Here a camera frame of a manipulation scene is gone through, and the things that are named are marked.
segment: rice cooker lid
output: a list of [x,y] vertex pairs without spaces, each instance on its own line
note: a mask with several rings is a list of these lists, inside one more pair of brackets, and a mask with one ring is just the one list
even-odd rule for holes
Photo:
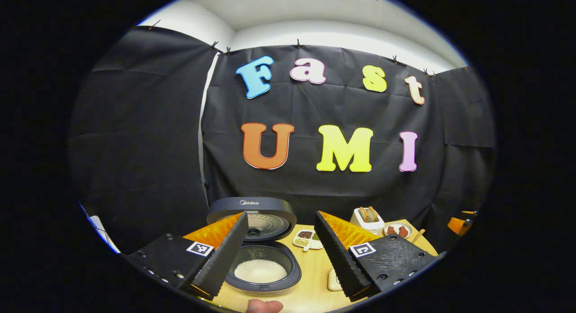
[[212,224],[219,219],[247,212],[248,232],[245,243],[265,243],[286,237],[296,225],[296,215],[290,204],[272,197],[228,197],[210,206],[206,221]]

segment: white ceiling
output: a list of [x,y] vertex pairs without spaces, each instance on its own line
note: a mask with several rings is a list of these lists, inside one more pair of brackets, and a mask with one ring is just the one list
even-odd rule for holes
[[361,24],[410,39],[457,67],[463,57],[435,30],[388,0],[189,0],[236,31],[274,22],[330,20]]

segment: yellow letter m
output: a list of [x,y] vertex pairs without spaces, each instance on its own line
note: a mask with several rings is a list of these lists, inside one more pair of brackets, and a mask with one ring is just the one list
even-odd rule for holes
[[374,134],[366,127],[359,127],[354,131],[350,142],[346,143],[340,128],[335,125],[323,125],[318,128],[324,136],[322,148],[322,161],[316,165],[320,171],[334,171],[333,155],[336,157],[338,166],[344,171],[350,163],[352,156],[354,161],[350,165],[350,171],[368,172],[372,170],[370,165],[370,138]]

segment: orange object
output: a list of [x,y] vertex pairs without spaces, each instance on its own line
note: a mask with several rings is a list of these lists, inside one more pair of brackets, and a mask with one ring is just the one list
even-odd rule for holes
[[220,247],[220,244],[230,232],[230,229],[235,225],[238,218],[242,215],[242,212],[226,217],[225,219],[220,219],[210,225],[206,225],[202,229],[198,229],[193,233],[183,236],[185,239],[192,241],[197,241],[214,247],[214,250]]
[[450,219],[450,222],[448,222],[448,227],[457,235],[464,235],[471,227],[472,223],[468,223],[466,226],[464,226],[464,223],[466,221],[464,221],[463,219],[457,219],[455,217],[452,217]]
[[358,225],[353,225],[348,221],[344,221],[334,215],[330,215],[319,211],[322,217],[326,220],[330,228],[336,233],[336,236],[348,250],[350,246],[360,245],[360,243],[376,240],[379,237],[370,231],[366,231]]

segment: letter u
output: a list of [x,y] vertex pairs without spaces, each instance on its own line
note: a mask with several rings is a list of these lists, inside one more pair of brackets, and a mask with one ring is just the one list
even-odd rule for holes
[[246,123],[240,129],[244,132],[242,153],[245,161],[259,169],[276,169],[282,167],[288,158],[288,141],[294,126],[290,124],[275,124],[272,131],[276,132],[276,153],[273,157],[263,157],[260,153],[262,133],[266,125],[261,123]]

